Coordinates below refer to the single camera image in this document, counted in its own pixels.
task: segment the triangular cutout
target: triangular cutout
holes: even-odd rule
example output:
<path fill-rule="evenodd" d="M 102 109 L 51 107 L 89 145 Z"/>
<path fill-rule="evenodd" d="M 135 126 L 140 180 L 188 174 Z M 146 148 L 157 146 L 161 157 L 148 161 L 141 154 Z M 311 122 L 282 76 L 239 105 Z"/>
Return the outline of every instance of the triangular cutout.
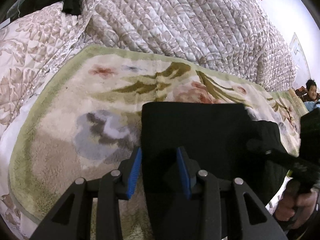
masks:
<path fill-rule="evenodd" d="M 52 222 L 62 225 L 67 225 L 69 223 L 74 199 L 75 194 L 70 194 L 70 196 L 61 205 L 57 213 L 52 218 Z"/>
<path fill-rule="evenodd" d="M 248 193 L 244 194 L 244 201 L 247 207 L 249 222 L 251 225 L 257 225 L 267 222 L 266 216 L 262 213 L 261 209 Z"/>

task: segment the fleece blanket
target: fleece blanket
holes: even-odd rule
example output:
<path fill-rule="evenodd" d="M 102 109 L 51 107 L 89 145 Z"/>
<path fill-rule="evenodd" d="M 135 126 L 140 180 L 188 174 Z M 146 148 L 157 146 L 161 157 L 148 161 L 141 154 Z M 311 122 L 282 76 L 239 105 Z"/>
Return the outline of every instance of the fleece blanket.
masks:
<path fill-rule="evenodd" d="M 86 33 L 97 44 L 187 59 L 262 85 L 292 87 L 288 44 L 256 0 L 101 0 Z"/>
<path fill-rule="evenodd" d="M 243 103 L 253 119 L 276 122 L 284 147 L 297 155 L 306 110 L 294 96 L 179 58 L 88 46 L 54 75 L 31 108 L 4 197 L 39 223 L 77 177 L 100 178 L 130 156 L 140 143 L 142 105 L 151 101 Z M 141 180 L 120 213 L 124 239 L 152 239 Z"/>

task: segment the black pants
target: black pants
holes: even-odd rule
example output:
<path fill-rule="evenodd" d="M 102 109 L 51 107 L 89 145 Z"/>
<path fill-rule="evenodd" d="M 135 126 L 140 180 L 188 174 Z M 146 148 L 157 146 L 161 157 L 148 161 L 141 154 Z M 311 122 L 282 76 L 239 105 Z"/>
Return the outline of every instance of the black pants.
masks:
<path fill-rule="evenodd" d="M 271 200 L 287 170 L 250 153 L 246 143 L 251 138 L 286 152 L 278 125 L 252 121 L 243 105 L 154 102 L 143 106 L 142 173 L 156 240 L 198 238 L 200 201 L 188 201 L 182 193 L 176 147 L 184 146 L 201 169 L 218 178 L 243 178 L 265 205 Z M 223 210 L 221 215 L 225 225 Z"/>

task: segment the black hair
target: black hair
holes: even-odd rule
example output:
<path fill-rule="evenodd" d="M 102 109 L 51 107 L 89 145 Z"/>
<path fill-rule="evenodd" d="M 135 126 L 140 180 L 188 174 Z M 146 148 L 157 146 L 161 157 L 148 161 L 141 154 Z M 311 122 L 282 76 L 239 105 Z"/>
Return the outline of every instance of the black hair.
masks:
<path fill-rule="evenodd" d="M 307 86 L 307 90 L 309 91 L 311 86 L 316 86 L 317 87 L 317 84 L 316 82 L 313 80 L 313 79 L 309 79 L 306 83 L 306 86 Z"/>

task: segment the floral blanket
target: floral blanket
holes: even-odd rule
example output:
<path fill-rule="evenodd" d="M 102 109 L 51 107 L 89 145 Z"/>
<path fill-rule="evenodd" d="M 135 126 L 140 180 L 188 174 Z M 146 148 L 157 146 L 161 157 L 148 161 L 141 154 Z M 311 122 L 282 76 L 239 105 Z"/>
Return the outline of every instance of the floral blanket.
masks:
<path fill-rule="evenodd" d="M 39 223 L 77 177 L 100 178 L 130 156 L 140 144 L 142 105 L 151 101 L 242 103 L 253 119 L 276 122 L 294 155 L 307 112 L 294 91 L 266 92 L 179 58 L 89 46 L 54 75 L 31 108 L 10 159 L 10 195 L 3 197 Z M 124 239 L 152 239 L 141 179 L 120 213 Z"/>

